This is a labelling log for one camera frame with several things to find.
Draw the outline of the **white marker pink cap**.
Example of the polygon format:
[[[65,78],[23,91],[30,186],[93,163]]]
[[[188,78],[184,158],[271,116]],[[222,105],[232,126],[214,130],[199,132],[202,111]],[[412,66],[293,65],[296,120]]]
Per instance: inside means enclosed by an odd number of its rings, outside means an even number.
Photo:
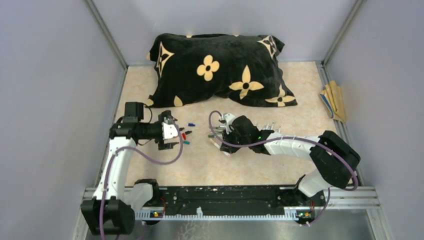
[[[209,139],[209,141],[216,147],[216,148],[220,148],[221,147],[221,145],[220,144],[218,144],[214,139],[212,139],[212,138],[210,138]]]

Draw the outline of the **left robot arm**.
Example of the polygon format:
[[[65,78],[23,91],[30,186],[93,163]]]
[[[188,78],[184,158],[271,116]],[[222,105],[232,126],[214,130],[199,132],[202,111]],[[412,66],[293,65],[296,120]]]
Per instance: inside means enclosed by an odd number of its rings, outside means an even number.
[[[157,165],[175,163],[182,155],[183,137],[177,119],[170,110],[161,112],[157,121],[144,122],[143,102],[126,102],[124,114],[109,129],[108,154],[96,190],[80,205],[81,213],[93,235],[105,240],[109,235],[130,235],[136,225],[136,213],[145,205],[164,205],[156,179],[137,180],[129,192],[125,182],[134,153]],[[153,159],[137,149],[140,140],[153,140],[158,150],[171,150],[179,145],[179,152],[170,161]]]

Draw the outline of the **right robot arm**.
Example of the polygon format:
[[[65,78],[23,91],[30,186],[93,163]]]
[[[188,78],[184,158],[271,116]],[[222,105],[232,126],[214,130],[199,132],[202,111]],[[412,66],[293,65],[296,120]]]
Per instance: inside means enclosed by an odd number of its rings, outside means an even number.
[[[235,153],[248,148],[256,154],[285,155],[308,160],[316,169],[302,176],[296,183],[293,200],[299,206],[307,206],[318,192],[330,187],[344,189],[361,161],[360,155],[340,136],[326,130],[318,136],[282,134],[271,126],[259,129],[246,116],[236,117],[225,113],[219,117],[225,129],[222,131],[220,150]]]

